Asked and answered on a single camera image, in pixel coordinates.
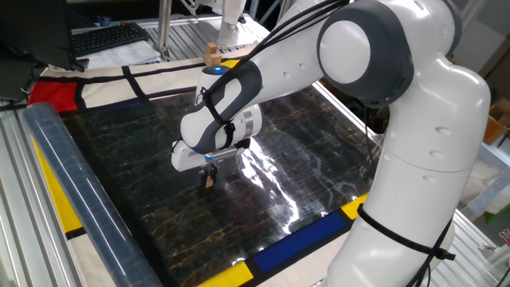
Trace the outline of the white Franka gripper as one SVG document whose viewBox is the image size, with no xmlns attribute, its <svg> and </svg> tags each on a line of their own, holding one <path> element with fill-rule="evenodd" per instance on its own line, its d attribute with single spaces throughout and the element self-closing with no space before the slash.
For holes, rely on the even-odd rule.
<svg viewBox="0 0 510 287">
<path fill-rule="evenodd" d="M 230 146 L 222 150 L 213 151 L 206 154 L 200 154 L 188 147 L 182 140 L 172 143 L 171 163 L 177 171 L 187 171 L 196 167 L 202 167 L 210 163 L 210 172 L 207 178 L 207 169 L 203 167 L 200 172 L 200 186 L 212 187 L 216 182 L 218 168 L 214 163 L 224 159 L 234 157 L 239 153 L 239 149 Z"/>
</svg>

